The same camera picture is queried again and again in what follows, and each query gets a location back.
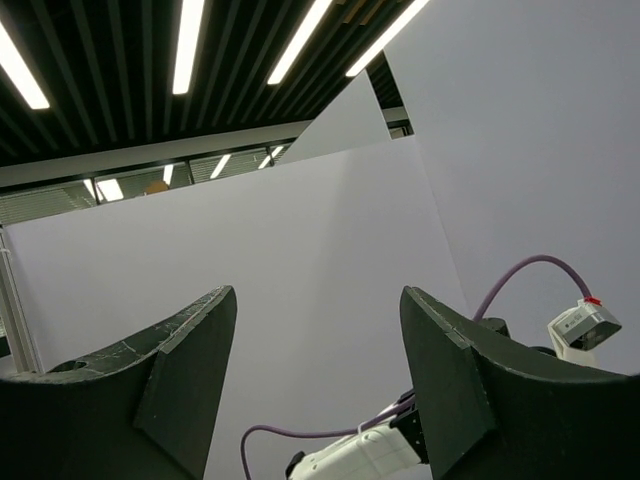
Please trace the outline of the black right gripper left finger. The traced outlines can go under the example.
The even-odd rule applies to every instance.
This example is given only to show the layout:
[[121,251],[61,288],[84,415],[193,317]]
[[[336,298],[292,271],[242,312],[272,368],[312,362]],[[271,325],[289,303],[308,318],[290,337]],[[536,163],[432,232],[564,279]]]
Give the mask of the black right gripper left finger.
[[1,381],[5,479],[200,479],[234,337],[230,286],[45,373]]

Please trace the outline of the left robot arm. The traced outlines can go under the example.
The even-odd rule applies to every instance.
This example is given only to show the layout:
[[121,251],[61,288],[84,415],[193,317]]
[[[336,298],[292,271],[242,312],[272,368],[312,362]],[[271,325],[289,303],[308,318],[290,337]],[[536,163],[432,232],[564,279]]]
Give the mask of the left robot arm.
[[429,463],[415,393],[409,390],[382,411],[378,424],[347,435],[322,450],[297,453],[287,479],[385,479]]

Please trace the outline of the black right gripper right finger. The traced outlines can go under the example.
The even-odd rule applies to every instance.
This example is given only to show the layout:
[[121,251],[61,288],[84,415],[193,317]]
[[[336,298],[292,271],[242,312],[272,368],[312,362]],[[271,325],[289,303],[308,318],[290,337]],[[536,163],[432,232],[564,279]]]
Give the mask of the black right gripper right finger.
[[571,364],[416,287],[400,322],[436,479],[635,479],[639,379]]

